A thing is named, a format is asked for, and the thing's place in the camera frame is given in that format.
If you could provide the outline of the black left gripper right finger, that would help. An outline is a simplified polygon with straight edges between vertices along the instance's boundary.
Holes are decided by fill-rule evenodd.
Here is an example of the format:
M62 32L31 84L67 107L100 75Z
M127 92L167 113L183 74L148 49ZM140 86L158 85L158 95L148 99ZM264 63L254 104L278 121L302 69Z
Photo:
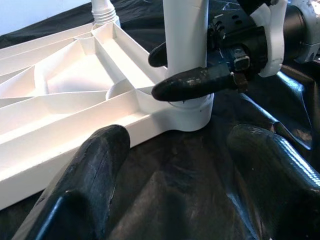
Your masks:
M272 240L320 238L320 174L282 136L239 124L227 146Z

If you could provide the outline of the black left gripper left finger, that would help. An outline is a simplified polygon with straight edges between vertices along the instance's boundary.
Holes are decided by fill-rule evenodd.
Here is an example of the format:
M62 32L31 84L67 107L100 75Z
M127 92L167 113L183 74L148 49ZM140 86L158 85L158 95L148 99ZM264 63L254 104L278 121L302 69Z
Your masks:
M130 136L117 124L96 130L43 191L14 240L104 240Z

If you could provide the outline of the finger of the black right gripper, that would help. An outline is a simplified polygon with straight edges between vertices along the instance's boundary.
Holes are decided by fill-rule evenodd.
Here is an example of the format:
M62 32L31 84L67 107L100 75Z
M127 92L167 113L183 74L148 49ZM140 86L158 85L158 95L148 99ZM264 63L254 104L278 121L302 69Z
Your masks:
M243 72L231 71L228 65L196 67L177 73L157 83L151 91L154 99L163 102L187 101L222 90L245 91L248 80Z
M165 41L152 49L148 55L148 63L154 68L168 66L167 43Z

